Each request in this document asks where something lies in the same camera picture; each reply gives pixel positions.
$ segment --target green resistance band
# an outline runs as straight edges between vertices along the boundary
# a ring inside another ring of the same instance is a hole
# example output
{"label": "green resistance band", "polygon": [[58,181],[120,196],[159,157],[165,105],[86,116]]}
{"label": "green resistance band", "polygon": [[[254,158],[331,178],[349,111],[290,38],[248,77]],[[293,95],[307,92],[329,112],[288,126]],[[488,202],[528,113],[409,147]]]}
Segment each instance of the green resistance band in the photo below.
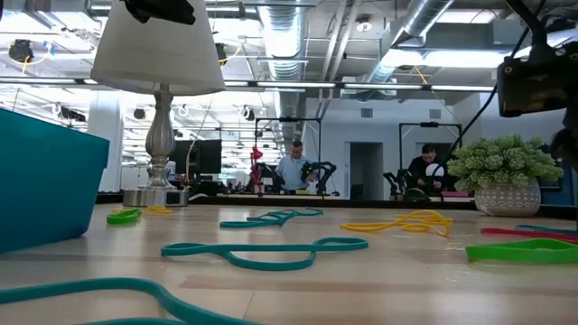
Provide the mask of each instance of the green resistance band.
{"label": "green resistance band", "polygon": [[547,232],[553,232],[553,233],[557,233],[557,234],[578,236],[578,230],[558,229],[558,228],[550,228],[550,227],[535,226],[535,225],[517,225],[516,229],[520,229],[520,230],[530,229],[530,230],[535,230],[535,231],[547,231]]}
{"label": "green resistance band", "polygon": [[107,223],[111,225],[124,225],[136,222],[141,216],[140,209],[130,209],[118,213],[111,213],[107,217]]}
{"label": "green resistance band", "polygon": [[111,277],[88,279],[67,283],[44,284],[25,288],[0,290],[0,304],[25,302],[33,299],[49,298],[63,294],[83,293],[96,290],[133,290],[153,296],[166,311],[181,320],[163,320],[154,318],[133,318],[122,320],[103,320],[91,322],[91,325],[250,325],[247,320],[238,320],[206,311],[184,302],[171,295],[159,283],[145,279]]}
{"label": "green resistance band", "polygon": [[546,238],[466,247],[470,261],[501,260],[536,264],[578,262],[578,245]]}
{"label": "green resistance band", "polygon": [[[183,256],[203,253],[219,255],[231,264],[259,271],[293,271],[301,270],[313,264],[316,252],[342,252],[367,248],[368,241],[362,238],[328,237],[314,241],[311,245],[249,245],[249,244],[215,244],[178,243],[161,249],[162,256]],[[262,262],[237,257],[231,252],[311,252],[302,261]]]}
{"label": "green resistance band", "polygon": [[321,216],[323,210],[305,208],[308,212],[296,210],[272,211],[263,216],[249,217],[247,221],[222,221],[219,223],[221,228],[257,228],[265,226],[282,227],[287,220],[295,217],[315,217]]}

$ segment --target potted plant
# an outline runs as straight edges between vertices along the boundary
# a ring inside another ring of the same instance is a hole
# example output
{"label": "potted plant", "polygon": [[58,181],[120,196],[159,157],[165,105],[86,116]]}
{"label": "potted plant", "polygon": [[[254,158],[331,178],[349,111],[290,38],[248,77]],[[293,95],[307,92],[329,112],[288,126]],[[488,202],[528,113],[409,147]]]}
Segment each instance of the potted plant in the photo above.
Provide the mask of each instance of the potted plant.
{"label": "potted plant", "polygon": [[481,138],[455,152],[448,173],[460,178],[457,190],[475,191],[476,207],[487,215],[530,217],[540,208],[537,179],[556,181],[563,175],[552,156],[539,149],[543,144],[519,135]]}

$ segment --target green plant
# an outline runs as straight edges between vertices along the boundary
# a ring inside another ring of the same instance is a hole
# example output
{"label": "green plant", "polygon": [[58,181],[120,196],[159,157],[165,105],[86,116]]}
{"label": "green plant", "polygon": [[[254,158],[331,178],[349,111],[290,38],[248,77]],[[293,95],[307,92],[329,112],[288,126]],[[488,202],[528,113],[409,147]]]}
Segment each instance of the green plant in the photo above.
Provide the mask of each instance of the green plant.
{"label": "green plant", "polygon": [[539,138],[526,142],[519,135],[481,138],[456,150],[457,159],[448,162],[448,173],[460,178],[456,188],[463,191],[485,189],[492,183],[524,187],[531,178],[556,181],[563,170],[539,149],[543,144]]}

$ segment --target man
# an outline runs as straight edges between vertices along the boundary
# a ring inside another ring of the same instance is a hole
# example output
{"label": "man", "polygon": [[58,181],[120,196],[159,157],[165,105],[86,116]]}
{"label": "man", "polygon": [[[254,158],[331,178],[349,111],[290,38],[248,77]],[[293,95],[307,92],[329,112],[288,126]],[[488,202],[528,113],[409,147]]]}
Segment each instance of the man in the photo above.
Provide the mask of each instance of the man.
{"label": "man", "polygon": [[[411,172],[414,179],[417,180],[417,188],[420,190],[426,190],[425,169],[432,163],[439,163],[435,157],[434,146],[431,144],[424,144],[422,147],[422,155],[415,157],[407,168],[407,170]],[[442,188],[442,183],[440,181],[434,181],[433,186],[437,190],[440,190]]]}
{"label": "man", "polygon": [[[303,165],[310,163],[311,160],[303,155],[303,143],[301,141],[293,142],[291,154],[283,157],[275,172],[283,177],[285,184],[283,188],[290,194],[295,194],[297,190],[305,190],[309,186],[306,181],[301,180]],[[309,175],[307,181],[313,181],[315,173]]]}

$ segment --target white lamp shade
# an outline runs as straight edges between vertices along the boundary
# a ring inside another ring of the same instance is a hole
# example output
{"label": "white lamp shade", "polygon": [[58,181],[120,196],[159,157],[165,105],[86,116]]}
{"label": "white lamp shade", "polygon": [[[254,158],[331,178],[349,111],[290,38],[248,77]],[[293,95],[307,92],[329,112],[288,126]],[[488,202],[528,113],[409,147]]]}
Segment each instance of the white lamp shade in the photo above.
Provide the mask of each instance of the white lamp shade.
{"label": "white lamp shade", "polygon": [[204,0],[194,7],[193,25],[151,18],[139,23],[125,3],[113,1],[90,77],[99,84],[154,94],[161,84],[176,96],[225,89]]}
{"label": "white lamp shade", "polygon": [[427,167],[425,167],[425,176],[437,176],[437,177],[443,177],[445,175],[445,169],[443,167],[440,167],[434,175],[434,171],[437,168],[437,166],[439,166],[439,164],[437,163],[430,163]]}

